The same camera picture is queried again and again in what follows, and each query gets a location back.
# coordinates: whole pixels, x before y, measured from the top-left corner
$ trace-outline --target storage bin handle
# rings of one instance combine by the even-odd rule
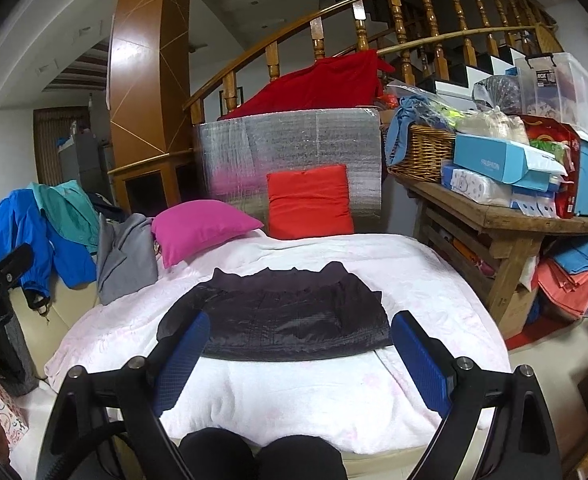
[[[525,61],[527,62],[527,64],[529,65],[529,68],[533,70],[533,67],[531,66],[531,63],[529,63],[530,59],[538,59],[539,57],[549,57],[552,60],[552,65],[554,66],[554,68],[556,67],[556,64],[554,62],[554,54],[552,54],[551,52],[547,52],[545,54],[530,54],[529,56],[525,56]]]

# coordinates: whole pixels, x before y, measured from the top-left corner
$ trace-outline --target gray jacket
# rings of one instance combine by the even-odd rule
[[[156,283],[152,219],[134,213],[122,224],[111,224],[101,214],[96,273],[104,305]]]

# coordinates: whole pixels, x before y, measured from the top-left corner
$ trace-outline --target black pants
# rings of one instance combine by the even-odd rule
[[[279,438],[254,457],[237,434],[205,428],[179,451],[195,480],[347,480],[341,454],[315,436]]]

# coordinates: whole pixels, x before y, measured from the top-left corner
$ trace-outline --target clear plastic box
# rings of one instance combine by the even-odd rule
[[[588,72],[567,52],[516,60],[523,114],[549,117],[588,135]]]

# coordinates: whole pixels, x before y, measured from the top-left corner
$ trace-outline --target blue gripper pad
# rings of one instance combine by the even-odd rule
[[[183,333],[154,383],[152,409],[155,416],[171,410],[209,340],[209,317],[200,312]]]
[[[449,393],[452,379],[448,380],[435,361],[438,357],[430,354],[433,340],[406,310],[394,316],[390,333],[392,343],[416,384],[425,405],[445,418],[451,408]]]

